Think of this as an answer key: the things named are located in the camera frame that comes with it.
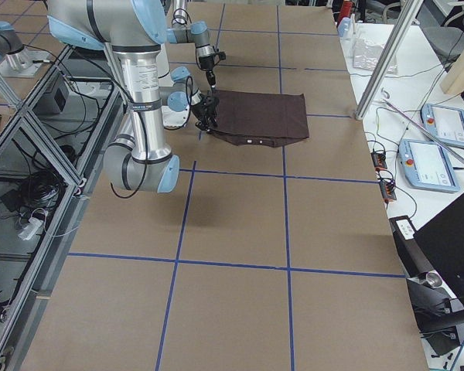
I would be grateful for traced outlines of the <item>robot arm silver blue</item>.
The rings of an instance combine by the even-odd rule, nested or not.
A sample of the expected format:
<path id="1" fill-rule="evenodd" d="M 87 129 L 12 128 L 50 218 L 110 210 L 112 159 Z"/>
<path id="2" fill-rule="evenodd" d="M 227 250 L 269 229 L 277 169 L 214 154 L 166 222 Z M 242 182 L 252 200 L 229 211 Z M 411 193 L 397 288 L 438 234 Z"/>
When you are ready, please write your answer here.
<path id="1" fill-rule="evenodd" d="M 170 44 L 193 43 L 196 64 L 206 74 L 210 89 L 216 88 L 215 66 L 220 61 L 220 51 L 212 45 L 210 30 L 204 21 L 193 22 L 187 11 L 187 1 L 172 1 L 171 27 L 167 29 Z"/>
<path id="2" fill-rule="evenodd" d="M 218 98 L 202 94 L 186 68 L 171 73 L 172 86 L 159 83 L 157 56 L 166 43 L 193 43 L 196 62 L 215 87 L 214 67 L 225 54 L 210 42 L 205 22 L 192 22 L 186 2 L 167 6 L 160 1 L 51 1 L 49 30 L 68 46 L 102 50 L 109 76 L 127 103 L 120 132 L 104 154 L 104 170 L 112 188 L 171 192 L 179 176 L 179 157 L 165 139 L 164 112 L 191 113 L 202 131 L 217 126 Z"/>

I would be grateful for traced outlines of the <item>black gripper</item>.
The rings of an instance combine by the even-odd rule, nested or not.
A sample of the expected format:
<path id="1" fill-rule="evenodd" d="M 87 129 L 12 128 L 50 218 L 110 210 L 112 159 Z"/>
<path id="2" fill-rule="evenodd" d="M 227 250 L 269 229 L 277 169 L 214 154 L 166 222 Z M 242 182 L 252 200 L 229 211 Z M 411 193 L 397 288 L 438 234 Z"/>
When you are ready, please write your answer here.
<path id="1" fill-rule="evenodd" d="M 213 93 L 216 90 L 216 76 L 213 71 L 215 67 L 215 56 L 208 55 L 208 56 L 199 56 L 198 57 L 198 65 L 202 71 L 206 71 L 206 80 L 210 85 L 210 90 Z"/>
<path id="2" fill-rule="evenodd" d="M 194 104 L 191 107 L 191 111 L 196 118 L 195 126 L 200 131 L 211 132 L 216 130 L 218 127 L 217 116 L 213 114 L 208 115 L 203 104 L 204 98 L 205 96 L 201 95 L 201 101 L 197 104 Z"/>

